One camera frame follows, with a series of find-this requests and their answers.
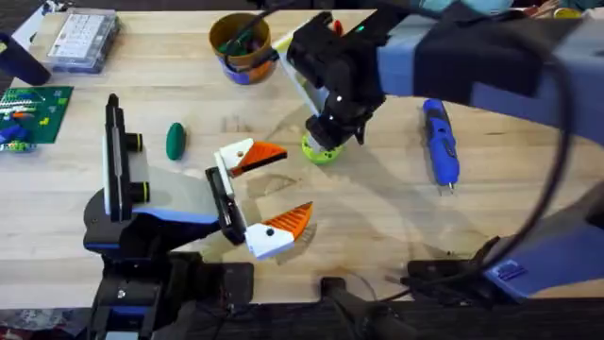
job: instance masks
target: table surface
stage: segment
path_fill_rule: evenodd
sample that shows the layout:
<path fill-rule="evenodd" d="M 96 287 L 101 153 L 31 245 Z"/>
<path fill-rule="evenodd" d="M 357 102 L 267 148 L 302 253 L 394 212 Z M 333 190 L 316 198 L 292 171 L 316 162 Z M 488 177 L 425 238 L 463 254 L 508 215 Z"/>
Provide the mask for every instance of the table surface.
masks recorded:
<path fill-rule="evenodd" d="M 273 39 L 315 11 L 268 18 Z M 335 11 L 344 28 L 368 11 Z M 253 86 L 231 83 L 208 43 L 227 12 L 121 12 L 124 28 L 99 76 L 54 75 L 48 85 L 75 91 L 55 144 L 0 160 L 0 308 L 90 306 L 99 256 L 82 246 L 84 207 L 101 187 L 101 136 L 108 95 L 125 110 L 126 129 L 144 136 L 151 166 L 202 177 L 212 152 L 246 137 L 284 145 L 289 158 L 235 180 L 246 216 L 268 218 L 314 201 L 303 240 L 276 259 L 253 261 L 245 246 L 216 233 L 183 248 L 209 261 L 253 262 L 255 302 L 316 300 L 317 282 L 342 276 L 363 298 L 400 287 L 412 259 L 466 258 L 526 218 L 552 161 L 557 131 L 531 122 L 446 104 L 458 141 L 461 177 L 455 195 L 439 195 L 422 140 L 421 98 L 389 98 L 368 125 L 366 145 L 346 145 L 329 166 L 299 150 L 309 110 L 283 70 Z M 64 14 L 44 18 L 31 46 L 41 58 Z M 13 86 L 23 86 L 16 80 Z M 168 127 L 189 133 L 183 161 L 165 155 Z M 578 139 L 552 207 L 573 202 L 601 180 L 604 152 Z M 540 297 L 603 296 L 601 281 L 550 289 Z"/>

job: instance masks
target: plastic storage box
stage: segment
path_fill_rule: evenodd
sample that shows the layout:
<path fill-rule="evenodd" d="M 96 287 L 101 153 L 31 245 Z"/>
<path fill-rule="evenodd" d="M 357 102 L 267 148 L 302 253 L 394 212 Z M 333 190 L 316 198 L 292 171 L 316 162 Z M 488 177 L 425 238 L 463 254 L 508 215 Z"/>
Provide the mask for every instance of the plastic storage box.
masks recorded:
<path fill-rule="evenodd" d="M 44 64 L 53 72 L 98 74 L 119 30 L 115 10 L 69 8 Z"/>

